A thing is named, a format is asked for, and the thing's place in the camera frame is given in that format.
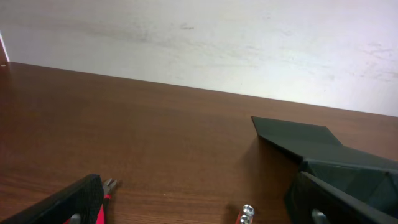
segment white wall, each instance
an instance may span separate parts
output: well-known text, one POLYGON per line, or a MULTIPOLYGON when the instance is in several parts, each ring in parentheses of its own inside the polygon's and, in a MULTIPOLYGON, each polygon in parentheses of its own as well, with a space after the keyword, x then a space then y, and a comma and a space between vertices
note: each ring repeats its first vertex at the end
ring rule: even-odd
POLYGON ((398 116, 397 0, 2 0, 10 60, 398 116))

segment pliers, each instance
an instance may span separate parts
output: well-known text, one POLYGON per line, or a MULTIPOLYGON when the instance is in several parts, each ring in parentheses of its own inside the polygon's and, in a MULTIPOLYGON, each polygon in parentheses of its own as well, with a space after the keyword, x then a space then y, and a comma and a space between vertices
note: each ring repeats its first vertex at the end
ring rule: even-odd
POLYGON ((104 188, 105 196, 95 224, 106 223, 105 211, 108 208, 109 201, 111 200, 111 191, 115 188, 116 182, 117 180, 113 180, 112 178, 110 178, 109 180, 105 181, 105 183, 102 185, 102 187, 104 188))

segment metal part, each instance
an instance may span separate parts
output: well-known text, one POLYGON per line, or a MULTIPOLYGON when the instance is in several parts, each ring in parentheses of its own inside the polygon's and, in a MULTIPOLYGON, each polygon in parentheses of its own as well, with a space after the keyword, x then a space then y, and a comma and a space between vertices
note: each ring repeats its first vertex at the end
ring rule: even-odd
POLYGON ((74 214, 70 217, 68 224, 80 224, 81 216, 79 214, 74 214))
POLYGON ((105 181, 105 183, 103 184, 103 188, 104 188, 104 194, 108 195, 111 193, 112 189, 114 189, 114 187, 116 186, 116 182, 118 180, 113 180, 112 178, 110 178, 109 180, 105 181))
POLYGON ((240 224, 250 224, 251 223, 251 218, 247 215, 242 215, 241 218, 239 219, 240 224))
POLYGON ((326 215, 317 209, 312 210, 311 216, 315 224, 330 224, 326 215))
POLYGON ((242 215, 252 217, 254 215, 254 208, 250 205, 243 205, 242 215))

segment wooden table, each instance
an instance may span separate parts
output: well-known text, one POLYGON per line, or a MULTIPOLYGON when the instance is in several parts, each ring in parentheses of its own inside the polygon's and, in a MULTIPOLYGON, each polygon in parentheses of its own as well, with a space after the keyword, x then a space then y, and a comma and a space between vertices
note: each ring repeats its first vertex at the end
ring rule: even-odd
POLYGON ((398 118, 10 63, 0 75, 0 220, 86 174, 121 180, 115 223, 290 223, 297 171, 251 116, 328 126, 398 159, 398 118))

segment black plastic object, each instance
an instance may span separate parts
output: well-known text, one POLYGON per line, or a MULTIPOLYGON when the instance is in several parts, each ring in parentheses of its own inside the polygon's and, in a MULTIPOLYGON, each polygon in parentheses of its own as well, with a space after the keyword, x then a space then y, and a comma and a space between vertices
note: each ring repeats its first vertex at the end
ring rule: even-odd
POLYGON ((1 224, 64 223, 72 215, 81 224, 94 224, 104 199, 99 175, 90 174, 43 201, 4 220, 1 224))
POLYGON ((342 145, 327 127, 252 117, 257 134, 300 162, 285 196, 293 223, 398 223, 398 162, 342 145))

